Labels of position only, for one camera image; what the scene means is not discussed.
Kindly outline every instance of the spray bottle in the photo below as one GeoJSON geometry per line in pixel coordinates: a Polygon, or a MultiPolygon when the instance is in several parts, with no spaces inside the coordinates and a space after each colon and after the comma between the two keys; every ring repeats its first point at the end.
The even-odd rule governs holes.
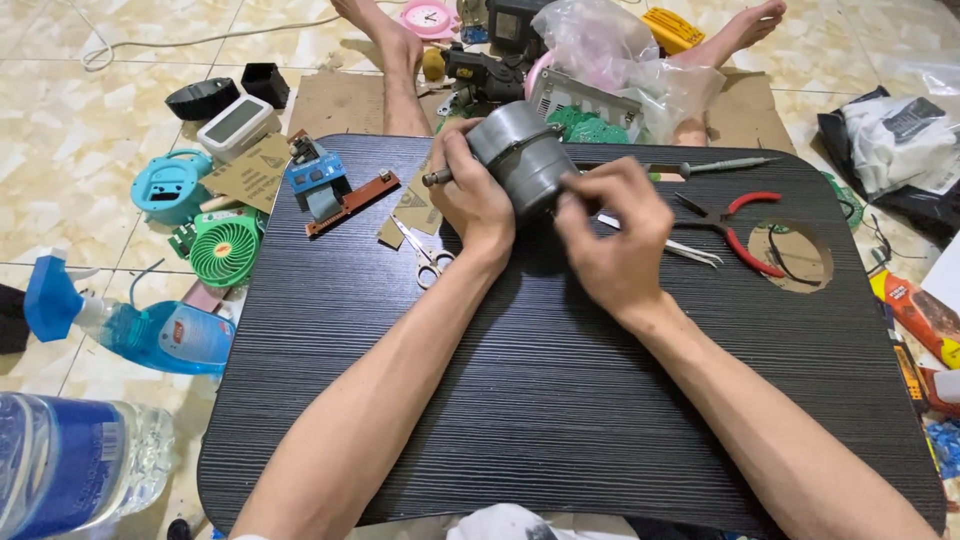
{"type": "Polygon", "coordinates": [[[81,296],[73,280],[90,275],[67,272],[61,249],[40,252],[23,302],[27,324],[40,341],[64,339],[75,324],[109,351],[142,366],[189,375],[223,372],[236,330],[232,322],[183,302],[139,310],[110,298],[81,296]]]}

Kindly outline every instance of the yellow plastic part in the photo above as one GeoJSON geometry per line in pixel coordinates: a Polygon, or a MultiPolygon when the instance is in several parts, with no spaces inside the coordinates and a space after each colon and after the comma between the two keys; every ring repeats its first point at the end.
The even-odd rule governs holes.
{"type": "Polygon", "coordinates": [[[682,53],[704,40],[704,33],[664,8],[653,8],[640,18],[654,33],[654,39],[668,55],[682,53]]]}
{"type": "Polygon", "coordinates": [[[440,49],[430,47],[423,53],[423,77],[430,82],[444,77],[444,59],[440,56],[440,49]]]}

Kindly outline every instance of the hand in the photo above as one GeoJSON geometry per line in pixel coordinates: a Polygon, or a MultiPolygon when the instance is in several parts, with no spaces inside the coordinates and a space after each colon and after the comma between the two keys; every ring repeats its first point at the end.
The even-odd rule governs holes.
{"type": "Polygon", "coordinates": [[[516,235],[514,207],[464,138],[482,120],[472,118],[434,138],[431,170],[449,167],[453,181],[432,185],[430,201],[460,235],[464,250],[483,250],[506,262],[516,235]]]}
{"type": "Polygon", "coordinates": [[[665,293],[660,257],[673,212],[632,158],[601,165],[582,177],[564,177],[555,225],[567,257],[590,297],[636,333],[656,316],[665,293]],[[597,238],[584,201],[599,200],[620,220],[621,232],[597,238]]]}

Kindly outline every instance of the bottle label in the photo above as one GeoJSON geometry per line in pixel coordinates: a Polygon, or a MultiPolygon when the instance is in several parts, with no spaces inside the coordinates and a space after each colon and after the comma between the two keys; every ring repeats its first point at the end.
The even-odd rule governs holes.
{"type": "Polygon", "coordinates": [[[160,349],[180,360],[222,364],[233,339],[233,323],[183,304],[177,306],[163,330],[160,349]]]}
{"type": "Polygon", "coordinates": [[[89,521],[109,499],[125,461],[123,417],[113,405],[47,396],[40,399],[53,417],[46,467],[54,470],[36,508],[12,540],[45,538],[89,521]]]}

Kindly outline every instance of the clock face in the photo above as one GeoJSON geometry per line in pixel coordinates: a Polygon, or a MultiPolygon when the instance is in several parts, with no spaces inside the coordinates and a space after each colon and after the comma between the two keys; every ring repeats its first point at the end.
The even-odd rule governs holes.
{"type": "Polygon", "coordinates": [[[434,6],[417,6],[406,13],[407,22],[420,28],[445,28],[450,17],[446,12],[434,6]]]}

